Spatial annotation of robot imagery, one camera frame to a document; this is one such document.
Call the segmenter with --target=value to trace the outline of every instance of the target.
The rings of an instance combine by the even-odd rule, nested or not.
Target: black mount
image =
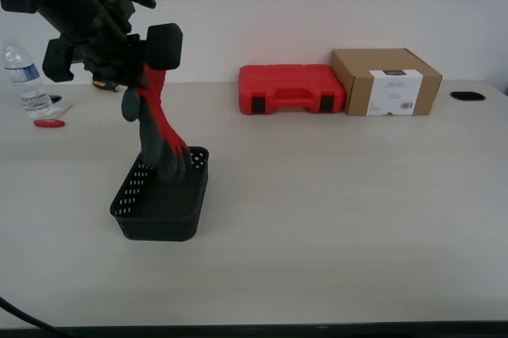
[[[143,86],[143,66],[157,70],[179,66],[183,35],[175,24],[148,28],[147,40],[129,33],[133,2],[154,8],[154,0],[1,0],[5,11],[38,12],[60,38],[50,40],[43,71],[55,82],[69,81],[73,63],[83,63],[94,79]]]

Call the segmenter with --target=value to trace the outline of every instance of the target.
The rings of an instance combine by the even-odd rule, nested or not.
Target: table surface
[[[485,102],[459,102],[452,90]],[[210,151],[198,233],[123,237],[109,207],[139,151],[121,95],[37,129],[0,105],[0,295],[60,326],[499,320],[508,315],[508,97],[445,83],[429,116],[245,116],[235,84],[168,85]],[[0,312],[0,327],[25,323]]]

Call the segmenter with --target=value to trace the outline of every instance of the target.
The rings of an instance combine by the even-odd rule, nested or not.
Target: bottle label
[[[39,77],[35,64],[25,68],[6,68],[9,79],[13,83],[29,82]]]

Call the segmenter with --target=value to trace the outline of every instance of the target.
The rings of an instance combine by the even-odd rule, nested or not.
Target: red object
[[[33,124],[39,128],[61,128],[65,122],[56,120],[55,118],[48,118],[44,120],[34,120]]]
[[[154,122],[159,129],[160,138],[162,141],[166,140],[175,155],[183,153],[183,149],[188,149],[187,144],[175,132],[175,130],[167,122],[164,111],[160,104],[160,94],[164,87],[164,80],[166,79],[166,71],[158,71],[150,68],[146,63],[144,64],[144,75],[147,81],[147,88],[137,87],[137,94],[145,98],[151,110]]]
[[[345,92],[325,64],[244,66],[240,69],[240,110],[270,114],[278,108],[306,108],[336,113],[344,108]]]

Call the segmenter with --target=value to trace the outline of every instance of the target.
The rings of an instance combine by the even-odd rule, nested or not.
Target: white label
[[[39,71],[35,64],[25,68],[6,68],[7,75],[13,83],[30,82],[39,77]]]
[[[367,116],[414,112],[423,75],[416,70],[369,71],[374,76]]]

